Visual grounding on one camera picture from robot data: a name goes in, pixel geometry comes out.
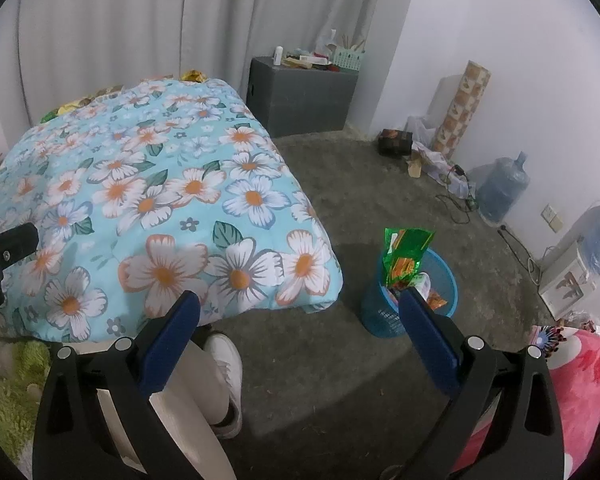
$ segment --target gray box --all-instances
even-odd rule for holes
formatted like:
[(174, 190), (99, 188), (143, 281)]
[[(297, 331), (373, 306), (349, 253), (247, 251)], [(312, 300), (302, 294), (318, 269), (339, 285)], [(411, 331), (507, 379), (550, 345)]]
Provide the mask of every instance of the gray box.
[(344, 128), (358, 72), (274, 66), (251, 60), (247, 106), (271, 137)]

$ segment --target concrete floor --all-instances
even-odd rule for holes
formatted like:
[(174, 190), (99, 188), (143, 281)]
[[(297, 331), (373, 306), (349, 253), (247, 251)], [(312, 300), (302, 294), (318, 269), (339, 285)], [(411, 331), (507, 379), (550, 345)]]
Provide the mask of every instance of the concrete floor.
[(436, 231), (431, 247), (458, 282), (465, 335), (517, 350), (551, 318), (496, 231), (477, 214), (454, 224), (429, 177), (410, 178), (403, 161), (342, 133), (276, 145), (330, 235), (344, 288), (318, 314), (253, 310), (214, 326), (244, 366), (244, 428), (223, 445), (239, 479), (375, 479), (416, 451), (446, 404), (407, 336), (375, 338), (356, 317), (385, 227)]

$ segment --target patterned roll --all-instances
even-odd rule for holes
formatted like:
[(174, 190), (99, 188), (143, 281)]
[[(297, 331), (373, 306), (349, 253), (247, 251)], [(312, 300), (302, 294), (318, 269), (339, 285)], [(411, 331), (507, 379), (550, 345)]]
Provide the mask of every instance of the patterned roll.
[(446, 112), (445, 120), (436, 132), (433, 150), (442, 153), (448, 159), (451, 158), (480, 104), (490, 77), (491, 72), (486, 68), (469, 61), (458, 85), (456, 96)]

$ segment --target pink blanket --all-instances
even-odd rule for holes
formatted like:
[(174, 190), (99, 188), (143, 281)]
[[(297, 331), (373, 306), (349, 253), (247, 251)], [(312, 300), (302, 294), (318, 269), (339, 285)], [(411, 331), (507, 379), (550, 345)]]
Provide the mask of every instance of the pink blanket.
[[(600, 423), (600, 337), (575, 328), (534, 327), (531, 343), (547, 355), (560, 409), (564, 438), (564, 478), (584, 461)], [(480, 418), (455, 470), (478, 457), (496, 402)]]

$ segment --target blue mesh wastebasket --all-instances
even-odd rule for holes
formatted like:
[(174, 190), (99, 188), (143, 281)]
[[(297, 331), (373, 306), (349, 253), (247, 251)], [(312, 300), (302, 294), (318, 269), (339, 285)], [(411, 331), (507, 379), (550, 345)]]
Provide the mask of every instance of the blue mesh wastebasket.
[[(431, 288), (446, 305), (435, 310), (440, 316), (451, 317), (458, 305), (456, 279), (445, 261), (431, 249), (427, 249), (420, 263), (420, 271), (431, 278)], [(391, 300), (382, 283), (382, 259), (373, 282), (367, 287), (360, 307), (360, 321), (376, 337), (396, 337), (406, 331), (398, 316), (398, 307)]]

